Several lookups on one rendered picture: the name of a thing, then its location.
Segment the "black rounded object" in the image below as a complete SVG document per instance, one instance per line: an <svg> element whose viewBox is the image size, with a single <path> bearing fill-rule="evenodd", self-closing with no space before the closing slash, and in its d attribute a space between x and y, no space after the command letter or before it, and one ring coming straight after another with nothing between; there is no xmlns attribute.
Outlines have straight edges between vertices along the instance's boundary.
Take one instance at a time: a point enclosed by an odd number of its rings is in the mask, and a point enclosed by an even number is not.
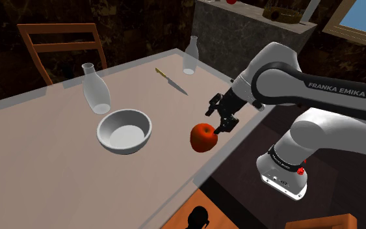
<svg viewBox="0 0 366 229"><path fill-rule="evenodd" d="M187 223L186 229L207 228L210 223L207 210L203 206L196 206L189 214Z"/></svg>

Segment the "white bowl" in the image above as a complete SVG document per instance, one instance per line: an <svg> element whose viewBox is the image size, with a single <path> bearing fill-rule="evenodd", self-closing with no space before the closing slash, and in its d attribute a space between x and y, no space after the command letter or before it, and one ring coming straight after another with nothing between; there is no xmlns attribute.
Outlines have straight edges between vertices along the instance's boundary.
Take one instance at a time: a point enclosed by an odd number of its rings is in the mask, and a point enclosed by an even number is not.
<svg viewBox="0 0 366 229"><path fill-rule="evenodd" d="M120 109L100 121L96 136L108 151L128 155L145 146L151 131L152 123L148 115L136 109Z"/></svg>

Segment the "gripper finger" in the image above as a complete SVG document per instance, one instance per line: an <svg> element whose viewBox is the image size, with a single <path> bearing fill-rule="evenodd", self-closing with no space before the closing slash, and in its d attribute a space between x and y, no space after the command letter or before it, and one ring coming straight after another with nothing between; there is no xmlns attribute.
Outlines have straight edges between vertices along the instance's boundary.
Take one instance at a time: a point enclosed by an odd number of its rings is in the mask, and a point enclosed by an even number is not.
<svg viewBox="0 0 366 229"><path fill-rule="evenodd" d="M226 132L230 133L232 129L239 123L239 120L233 115L222 116L220 118L220 125L214 130L214 134Z"/></svg>
<svg viewBox="0 0 366 229"><path fill-rule="evenodd" d="M209 101L209 107L207 112L205 113L205 116L211 116L215 109L217 109L218 105L217 103L223 98L223 95L220 93L217 93L210 101Z"/></svg>

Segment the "wooden chair with slatted back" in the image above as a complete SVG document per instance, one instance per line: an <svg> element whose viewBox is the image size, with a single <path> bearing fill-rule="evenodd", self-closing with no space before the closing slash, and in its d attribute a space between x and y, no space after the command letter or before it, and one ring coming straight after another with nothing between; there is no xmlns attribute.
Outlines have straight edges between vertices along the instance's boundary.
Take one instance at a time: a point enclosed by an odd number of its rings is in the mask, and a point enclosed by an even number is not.
<svg viewBox="0 0 366 229"><path fill-rule="evenodd" d="M56 51L78 51L96 49L98 50L103 69L107 68L107 61L99 34L95 23L31 23L17 24L20 35L23 38L31 59L33 60L37 70L45 81L46 85L52 85L53 82L46 72L38 53L48 53ZM94 37L93 42L65 42L50 44L34 44L30 34L64 34L64 33L91 33Z"/></svg>

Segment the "red apple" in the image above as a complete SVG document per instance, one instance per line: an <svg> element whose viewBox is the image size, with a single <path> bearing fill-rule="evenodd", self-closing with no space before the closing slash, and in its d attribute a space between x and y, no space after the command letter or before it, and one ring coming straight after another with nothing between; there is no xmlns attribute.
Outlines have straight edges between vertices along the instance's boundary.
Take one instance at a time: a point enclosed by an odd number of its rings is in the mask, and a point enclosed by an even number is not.
<svg viewBox="0 0 366 229"><path fill-rule="evenodd" d="M210 124L196 124L190 132L190 144L196 152L207 152L218 142L218 135L214 134L214 127Z"/></svg>

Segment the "grey stone counter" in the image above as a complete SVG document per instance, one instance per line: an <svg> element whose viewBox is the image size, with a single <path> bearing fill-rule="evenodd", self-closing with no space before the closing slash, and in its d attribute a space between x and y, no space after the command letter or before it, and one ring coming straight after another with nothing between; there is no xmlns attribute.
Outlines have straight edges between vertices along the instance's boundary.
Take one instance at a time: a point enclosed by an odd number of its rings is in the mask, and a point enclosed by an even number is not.
<svg viewBox="0 0 366 229"><path fill-rule="evenodd" d="M262 8L242 2L195 0L192 34L198 37L199 60L236 78L271 42L301 52L317 26L271 21L262 13Z"/></svg>

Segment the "table with pale top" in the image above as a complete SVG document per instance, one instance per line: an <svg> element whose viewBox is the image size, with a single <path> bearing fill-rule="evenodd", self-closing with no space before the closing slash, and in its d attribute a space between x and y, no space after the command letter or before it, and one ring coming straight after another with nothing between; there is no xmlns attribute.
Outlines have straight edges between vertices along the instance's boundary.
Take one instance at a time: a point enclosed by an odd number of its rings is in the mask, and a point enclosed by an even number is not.
<svg viewBox="0 0 366 229"><path fill-rule="evenodd" d="M226 75L204 63L184 74L178 49L99 74L113 111L150 117L147 144L129 155L100 145L101 116L87 104L81 77L0 100L0 229L159 229L266 115L244 106L237 126L201 154L190 131L219 124L217 113L205 113L229 89Z"/></svg>

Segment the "small clear glass bottle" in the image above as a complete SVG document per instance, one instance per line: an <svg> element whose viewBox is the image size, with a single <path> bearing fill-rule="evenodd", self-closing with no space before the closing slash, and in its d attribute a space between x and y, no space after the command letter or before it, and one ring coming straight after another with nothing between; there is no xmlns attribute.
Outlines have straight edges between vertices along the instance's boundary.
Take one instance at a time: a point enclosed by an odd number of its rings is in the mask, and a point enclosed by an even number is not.
<svg viewBox="0 0 366 229"><path fill-rule="evenodd" d="M190 43L185 50L183 57L183 72L187 75L192 75L196 71L199 58L197 40L197 36L191 36Z"/></svg>

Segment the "orange wooden chair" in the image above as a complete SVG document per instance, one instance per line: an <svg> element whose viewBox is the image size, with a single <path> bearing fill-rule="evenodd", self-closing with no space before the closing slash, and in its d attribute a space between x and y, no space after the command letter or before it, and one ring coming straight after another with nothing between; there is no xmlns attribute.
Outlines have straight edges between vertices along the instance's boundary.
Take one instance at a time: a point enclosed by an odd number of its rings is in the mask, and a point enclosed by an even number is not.
<svg viewBox="0 0 366 229"><path fill-rule="evenodd" d="M196 206L203 206L209 214L209 225L204 229L239 229L201 190L197 190L162 226L161 229L186 229L187 219Z"/></svg>
<svg viewBox="0 0 366 229"><path fill-rule="evenodd" d="M358 229L358 221L357 218L348 213L287 222L285 229Z"/></svg>

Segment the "window with pale frame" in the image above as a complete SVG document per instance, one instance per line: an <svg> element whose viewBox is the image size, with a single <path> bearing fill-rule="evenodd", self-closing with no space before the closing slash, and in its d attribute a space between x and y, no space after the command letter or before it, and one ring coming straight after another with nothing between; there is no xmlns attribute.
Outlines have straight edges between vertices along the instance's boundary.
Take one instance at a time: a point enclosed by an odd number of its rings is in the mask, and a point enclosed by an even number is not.
<svg viewBox="0 0 366 229"><path fill-rule="evenodd" d="M366 45L366 0L342 0L322 31Z"/></svg>

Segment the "large clear glass bottle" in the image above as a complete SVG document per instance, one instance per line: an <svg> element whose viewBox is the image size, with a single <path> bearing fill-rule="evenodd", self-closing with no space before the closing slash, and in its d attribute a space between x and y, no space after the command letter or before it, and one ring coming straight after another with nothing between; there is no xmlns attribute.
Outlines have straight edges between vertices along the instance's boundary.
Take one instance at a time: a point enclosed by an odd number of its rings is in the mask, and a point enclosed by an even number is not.
<svg viewBox="0 0 366 229"><path fill-rule="evenodd" d="M84 63L82 68L85 73L83 93L90 108L98 115L108 113L111 109L111 95L107 85L96 73L92 63Z"/></svg>

